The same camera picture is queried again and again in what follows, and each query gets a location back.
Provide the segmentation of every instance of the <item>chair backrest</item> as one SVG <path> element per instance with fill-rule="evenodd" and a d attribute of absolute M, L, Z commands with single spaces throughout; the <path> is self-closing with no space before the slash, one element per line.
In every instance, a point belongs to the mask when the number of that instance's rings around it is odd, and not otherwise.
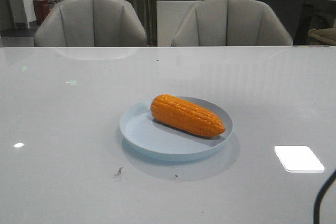
<path fill-rule="evenodd" d="M 284 46 L 292 38 L 274 11 L 256 0 L 205 0 L 192 5 L 172 46 Z"/>
<path fill-rule="evenodd" d="M 64 0 L 34 35 L 41 47 L 146 46 L 147 36 L 125 0 Z"/>

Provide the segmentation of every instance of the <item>glossy table surface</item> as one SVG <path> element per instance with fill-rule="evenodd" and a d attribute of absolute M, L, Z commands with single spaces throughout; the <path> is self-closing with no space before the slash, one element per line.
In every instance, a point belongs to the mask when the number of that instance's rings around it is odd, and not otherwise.
<path fill-rule="evenodd" d="M 336 47 L 0 48 L 0 222 L 313 223 L 335 69 Z M 120 118 L 161 93 L 216 104 L 233 134 L 193 162 L 140 155 Z M 287 172 L 274 148 L 292 145 L 324 172 Z M 335 204 L 332 185 L 321 223 Z"/>

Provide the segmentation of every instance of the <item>door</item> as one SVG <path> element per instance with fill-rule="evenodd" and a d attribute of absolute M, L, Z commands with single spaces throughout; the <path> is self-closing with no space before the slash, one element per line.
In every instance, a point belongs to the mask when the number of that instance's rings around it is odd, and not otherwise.
<path fill-rule="evenodd" d="M 0 31 L 14 28 L 8 0 L 0 0 Z"/>

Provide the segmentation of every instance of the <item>red trash can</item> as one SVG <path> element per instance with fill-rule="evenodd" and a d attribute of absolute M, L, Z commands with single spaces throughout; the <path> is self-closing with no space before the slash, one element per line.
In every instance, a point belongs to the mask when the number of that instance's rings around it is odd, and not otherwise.
<path fill-rule="evenodd" d="M 33 0 L 36 23 L 41 25 L 48 16 L 50 10 L 47 0 Z"/>

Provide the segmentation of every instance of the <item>floor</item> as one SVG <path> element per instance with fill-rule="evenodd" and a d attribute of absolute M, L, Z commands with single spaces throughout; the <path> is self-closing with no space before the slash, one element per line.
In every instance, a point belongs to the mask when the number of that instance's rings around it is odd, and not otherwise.
<path fill-rule="evenodd" d="M 37 28 L 0 31 L 0 47 L 33 47 Z"/>

